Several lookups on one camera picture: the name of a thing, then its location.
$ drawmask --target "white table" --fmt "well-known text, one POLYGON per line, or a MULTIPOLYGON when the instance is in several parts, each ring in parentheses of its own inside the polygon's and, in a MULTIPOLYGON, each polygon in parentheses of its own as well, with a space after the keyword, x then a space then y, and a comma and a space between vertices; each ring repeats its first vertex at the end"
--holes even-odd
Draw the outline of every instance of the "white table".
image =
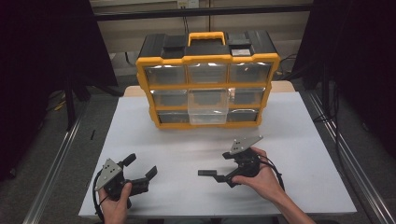
MULTIPOLYGON (((135 153, 136 161, 124 169, 125 178, 143 177, 154 165, 158 174, 147 193, 131 197, 129 217, 278 215, 249 187, 231 189, 213 177, 197 175, 198 170, 210 169, 227 175, 236 163, 221 154, 237 137, 262 134, 254 146, 267 151, 283 174, 286 192, 306 213, 356 212, 298 92, 271 93, 262 120, 257 128, 158 130, 145 97, 120 98, 92 178, 107 158, 118 162, 135 153)), ((91 184, 79 215, 96 218, 94 213, 91 184)))

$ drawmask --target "wall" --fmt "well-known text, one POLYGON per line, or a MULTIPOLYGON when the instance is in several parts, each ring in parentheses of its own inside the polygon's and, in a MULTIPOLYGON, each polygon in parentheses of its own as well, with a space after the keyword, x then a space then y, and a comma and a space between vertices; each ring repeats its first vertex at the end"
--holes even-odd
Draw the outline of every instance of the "wall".
MULTIPOLYGON (((200 0, 200 7, 248 7, 287 4, 311 4, 312 0, 200 0)), ((95 13, 175 9, 177 1, 169 0, 91 0, 95 13)), ((262 13, 211 17, 188 17, 190 32, 267 30, 282 57, 297 53, 309 12, 262 13)), ((181 35, 182 18, 144 19, 98 22, 109 53, 139 51, 148 34, 181 35)))

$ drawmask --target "person's hand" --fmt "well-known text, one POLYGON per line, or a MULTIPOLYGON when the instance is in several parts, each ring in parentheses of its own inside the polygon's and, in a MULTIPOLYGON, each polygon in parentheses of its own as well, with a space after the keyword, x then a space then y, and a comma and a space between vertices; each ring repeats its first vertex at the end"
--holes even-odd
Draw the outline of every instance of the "person's hand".
MULTIPOLYGON (((256 147, 251 149, 261 156, 262 161, 267 161, 267 153, 256 147)), ((236 184, 243 184, 250 186, 264 199, 273 202, 285 193, 277 182, 276 176, 271 167, 260 164, 260 172, 254 177, 246 177, 242 175, 236 175, 233 177, 233 182, 236 184)))
POLYGON ((127 217, 127 201, 132 190, 132 184, 126 183, 122 189, 120 199, 115 202, 107 198, 106 191, 99 189, 99 200, 102 206, 106 224, 124 224, 127 217))

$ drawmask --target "gray carpet floor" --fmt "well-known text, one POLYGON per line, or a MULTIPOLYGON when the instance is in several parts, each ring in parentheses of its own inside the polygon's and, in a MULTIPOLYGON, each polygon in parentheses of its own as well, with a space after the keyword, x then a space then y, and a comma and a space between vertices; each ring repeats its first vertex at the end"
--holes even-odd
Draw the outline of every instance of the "gray carpet floor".
MULTIPOLYGON (((130 55, 130 61, 136 54, 130 55)), ((135 68, 125 61, 123 54, 113 58, 116 76, 123 91, 127 86, 136 85, 135 68)), ((314 119, 318 112, 309 100, 309 93, 304 91, 301 80, 293 80, 293 85, 300 92, 308 112, 314 119)), ((45 201, 45 209, 39 223, 95 223, 94 220, 78 216, 79 208, 90 183, 94 167, 100 155, 106 134, 117 107, 118 98, 105 92, 90 88, 92 98, 88 103, 76 101, 77 111, 85 106, 76 137, 64 159, 64 164, 50 196, 45 201)), ((57 105, 62 95, 49 100, 49 107, 57 105)), ((385 150, 374 134, 367 132, 361 118, 340 95, 338 113, 339 129, 345 137, 361 168, 374 184, 389 211, 396 215, 396 162, 385 150)), ((64 140, 67 126, 65 106, 60 110, 49 110, 35 141, 25 153, 19 166, 17 176, 0 183, 0 223, 22 223, 39 192, 41 185, 51 167, 54 158, 64 140)), ((315 220, 330 219, 340 223, 379 223, 374 210, 365 198, 352 173, 341 169, 335 151, 334 142, 323 123, 316 127, 334 164, 342 174, 348 192, 358 212, 337 217, 313 216, 315 220)), ((134 220, 134 223, 147 223, 146 220, 134 220)))

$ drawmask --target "storage organizer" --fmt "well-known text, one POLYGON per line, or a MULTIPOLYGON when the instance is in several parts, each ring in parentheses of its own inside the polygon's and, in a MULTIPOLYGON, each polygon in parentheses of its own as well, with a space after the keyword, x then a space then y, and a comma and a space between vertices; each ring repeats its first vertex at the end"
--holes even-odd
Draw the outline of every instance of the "storage organizer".
POLYGON ((265 31, 148 35, 136 61, 160 129, 260 125, 278 65, 265 31))

